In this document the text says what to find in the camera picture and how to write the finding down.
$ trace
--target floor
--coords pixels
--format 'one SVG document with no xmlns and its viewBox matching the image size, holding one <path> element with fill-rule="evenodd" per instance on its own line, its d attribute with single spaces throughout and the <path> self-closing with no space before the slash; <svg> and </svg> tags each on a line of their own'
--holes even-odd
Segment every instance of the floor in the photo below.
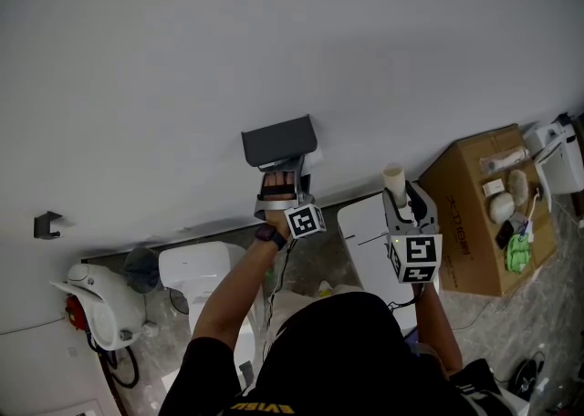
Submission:
<svg viewBox="0 0 584 416">
<path fill-rule="evenodd" d="M 584 240 L 577 226 L 558 203 L 569 206 L 569 198 L 554 203 L 553 220 L 558 236 L 558 252 L 540 270 L 534 281 L 503 298 L 441 292 L 444 309 L 455 330 L 464 362 L 485 358 L 495 377 L 508 380 L 516 365 L 536 352 L 545 353 L 546 364 L 541 379 L 549 378 L 543 393 L 534 395 L 531 415 L 545 414 L 545 409 L 566 399 L 572 388 L 570 376 L 579 359 L 580 331 L 584 330 Z M 328 231 L 298 243 L 290 256 L 284 288 L 312 295 L 326 278 L 333 286 L 357 285 L 358 278 L 344 251 L 337 227 L 337 211 L 343 205 L 324 210 Z M 248 247 L 254 229 L 220 234 L 202 241 L 221 240 Z M 276 261 L 275 272 L 281 265 Z M 123 255 L 101 259 L 101 264 L 119 269 Z M 268 295 L 276 275 L 266 276 Z M 175 304 L 182 298 L 173 295 Z M 119 388 L 128 413 L 157 414 L 166 391 L 162 377 L 180 367 L 189 342 L 188 317 L 171 305 L 168 291 L 146 296 L 148 319 L 157 323 L 157 338 L 140 339 L 132 349 L 140 368 L 140 382 L 132 390 Z M 131 380 L 129 360 L 122 357 L 118 375 Z"/>
</svg>

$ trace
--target brown cardboard box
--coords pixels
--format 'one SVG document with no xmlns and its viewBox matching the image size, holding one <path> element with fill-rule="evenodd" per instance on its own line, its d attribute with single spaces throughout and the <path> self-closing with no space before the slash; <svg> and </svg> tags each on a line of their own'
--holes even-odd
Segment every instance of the brown cardboard box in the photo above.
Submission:
<svg viewBox="0 0 584 416">
<path fill-rule="evenodd" d="M 516 289 L 556 252 L 556 236 L 548 207 L 540 199 L 533 214 L 534 242 L 531 262 L 521 274 L 505 267 L 505 250 L 495 237 L 501 227 L 488 215 L 490 199 L 483 184 L 501 178 L 507 187 L 509 171 L 485 176 L 479 160 L 500 151 L 525 145 L 517 125 L 479 134 L 453 143 L 422 175 L 420 185 L 433 198 L 443 234 L 441 281 L 450 291 L 502 296 Z M 518 211 L 527 215 L 539 183 L 536 168 L 528 160 L 518 168 L 529 182 L 529 200 Z"/>
</svg>

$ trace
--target black t-shirt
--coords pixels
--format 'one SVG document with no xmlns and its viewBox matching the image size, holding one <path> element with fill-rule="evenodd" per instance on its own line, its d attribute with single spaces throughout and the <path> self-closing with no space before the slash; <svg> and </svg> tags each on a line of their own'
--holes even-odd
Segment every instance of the black t-shirt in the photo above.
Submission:
<svg viewBox="0 0 584 416">
<path fill-rule="evenodd" d="M 449 381 L 435 360 L 410 351 L 381 299 L 347 293 L 305 307 L 282 326 L 255 388 L 246 396 L 233 351 L 214 338 L 193 340 L 160 415 L 403 415 L 440 410 L 513 414 L 485 361 Z"/>
</svg>

